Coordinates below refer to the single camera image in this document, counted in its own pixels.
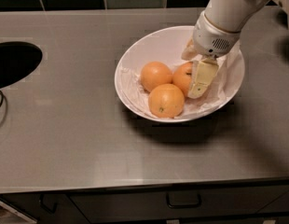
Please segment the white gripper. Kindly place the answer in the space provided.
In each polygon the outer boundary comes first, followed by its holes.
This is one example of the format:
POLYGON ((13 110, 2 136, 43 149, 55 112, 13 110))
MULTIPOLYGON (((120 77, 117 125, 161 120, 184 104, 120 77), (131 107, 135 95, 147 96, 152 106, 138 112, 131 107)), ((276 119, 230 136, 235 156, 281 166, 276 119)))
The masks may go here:
POLYGON ((239 33, 221 30, 211 24, 202 11, 194 26, 192 39, 184 48, 181 58, 191 61, 198 54, 213 57, 193 61, 191 82, 187 96, 191 99, 200 98, 212 84, 219 69, 215 58, 228 54, 240 38, 239 33))

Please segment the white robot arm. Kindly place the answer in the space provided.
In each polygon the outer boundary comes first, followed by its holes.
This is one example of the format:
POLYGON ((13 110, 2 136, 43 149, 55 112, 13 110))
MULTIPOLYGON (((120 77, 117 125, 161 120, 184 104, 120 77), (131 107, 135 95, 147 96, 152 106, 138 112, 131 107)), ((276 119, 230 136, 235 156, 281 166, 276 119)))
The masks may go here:
POLYGON ((228 54, 238 42, 247 21, 269 1, 276 3, 287 15, 289 0, 210 0, 200 13, 192 38, 182 53, 186 61, 201 55, 194 62, 187 96, 196 99, 207 91, 218 71, 217 59, 228 54))

